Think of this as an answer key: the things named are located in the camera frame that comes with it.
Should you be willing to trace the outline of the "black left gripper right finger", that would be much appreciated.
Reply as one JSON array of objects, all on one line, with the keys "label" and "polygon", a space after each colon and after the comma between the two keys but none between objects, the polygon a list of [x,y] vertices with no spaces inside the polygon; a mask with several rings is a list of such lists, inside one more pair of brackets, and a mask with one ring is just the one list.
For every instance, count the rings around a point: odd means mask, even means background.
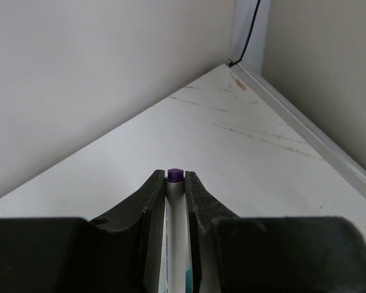
[{"label": "black left gripper right finger", "polygon": [[239,217],[185,174],[193,292],[366,292],[366,243],[342,217]]}]

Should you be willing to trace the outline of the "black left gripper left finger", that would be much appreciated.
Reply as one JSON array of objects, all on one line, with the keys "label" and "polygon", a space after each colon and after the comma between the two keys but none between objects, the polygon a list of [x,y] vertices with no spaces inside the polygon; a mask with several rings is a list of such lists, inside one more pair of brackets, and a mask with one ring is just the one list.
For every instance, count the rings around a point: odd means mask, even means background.
[{"label": "black left gripper left finger", "polygon": [[165,173],[93,220],[0,218],[0,292],[156,292]]}]

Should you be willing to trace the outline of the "purple capped white marker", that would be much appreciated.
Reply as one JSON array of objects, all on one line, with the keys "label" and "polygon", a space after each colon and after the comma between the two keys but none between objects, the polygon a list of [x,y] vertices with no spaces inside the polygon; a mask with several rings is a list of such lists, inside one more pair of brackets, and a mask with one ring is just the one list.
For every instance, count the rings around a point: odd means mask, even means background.
[{"label": "purple capped white marker", "polygon": [[165,178],[165,218],[159,292],[191,292],[184,171],[172,168]]}]

